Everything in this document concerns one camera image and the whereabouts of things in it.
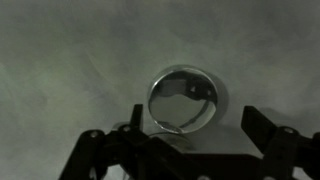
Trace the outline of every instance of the gray textured surface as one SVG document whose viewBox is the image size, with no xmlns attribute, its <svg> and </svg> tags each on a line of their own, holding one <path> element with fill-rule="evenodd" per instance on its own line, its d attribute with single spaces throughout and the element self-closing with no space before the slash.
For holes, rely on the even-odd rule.
<svg viewBox="0 0 320 180">
<path fill-rule="evenodd" d="M 57 179 L 82 131 L 127 121 L 175 64 L 228 92 L 225 115 L 188 135 L 199 152 L 258 155 L 239 129 L 247 104 L 310 136 L 319 20 L 312 0 L 0 0 L 1 179 Z"/>
</svg>

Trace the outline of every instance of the gray background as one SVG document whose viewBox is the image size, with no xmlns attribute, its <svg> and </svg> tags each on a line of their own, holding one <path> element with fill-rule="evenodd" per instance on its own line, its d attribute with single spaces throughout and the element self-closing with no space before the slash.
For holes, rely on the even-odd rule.
<svg viewBox="0 0 320 180">
<path fill-rule="evenodd" d="M 199 152 L 260 155 L 239 128 L 247 104 L 311 136 L 319 20 L 314 0 L 0 0 L 1 179 L 57 179 L 82 131 L 127 121 L 175 64 L 225 87 L 225 114 L 187 135 Z"/>
</svg>

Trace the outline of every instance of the black machinery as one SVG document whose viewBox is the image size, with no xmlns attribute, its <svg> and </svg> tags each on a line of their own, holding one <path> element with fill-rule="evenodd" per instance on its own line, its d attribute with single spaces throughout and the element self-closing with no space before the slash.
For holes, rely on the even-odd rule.
<svg viewBox="0 0 320 180">
<path fill-rule="evenodd" d="M 301 167 L 320 179 L 320 133 L 312 139 L 290 127 L 277 127 L 256 108 L 244 108 L 241 127 L 263 159 L 243 154 L 182 154 L 141 130 L 142 105 L 131 121 L 105 135 L 84 132 L 60 180 L 102 180 L 108 167 L 120 164 L 134 180 L 291 180 Z"/>
</svg>

